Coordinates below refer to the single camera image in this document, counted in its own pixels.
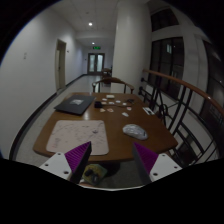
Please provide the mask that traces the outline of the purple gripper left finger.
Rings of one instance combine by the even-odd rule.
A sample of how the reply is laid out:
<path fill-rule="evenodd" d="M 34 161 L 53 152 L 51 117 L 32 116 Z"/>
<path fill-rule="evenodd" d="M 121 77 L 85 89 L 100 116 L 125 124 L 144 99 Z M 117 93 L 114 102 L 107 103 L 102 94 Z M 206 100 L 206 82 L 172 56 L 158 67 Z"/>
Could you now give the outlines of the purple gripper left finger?
<path fill-rule="evenodd" d="M 92 152 L 90 142 L 62 153 L 55 153 L 40 168 L 72 183 L 78 184 Z"/>

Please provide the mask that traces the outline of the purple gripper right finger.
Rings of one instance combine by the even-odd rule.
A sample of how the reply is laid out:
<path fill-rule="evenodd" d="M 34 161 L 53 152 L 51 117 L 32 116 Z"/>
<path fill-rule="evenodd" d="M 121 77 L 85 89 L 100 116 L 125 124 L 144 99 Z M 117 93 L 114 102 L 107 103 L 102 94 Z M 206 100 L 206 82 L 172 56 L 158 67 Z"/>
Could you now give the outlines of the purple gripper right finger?
<path fill-rule="evenodd" d="M 138 143 L 133 144 L 132 153 L 144 185 L 181 170 L 181 167 L 167 154 L 157 154 Z"/>

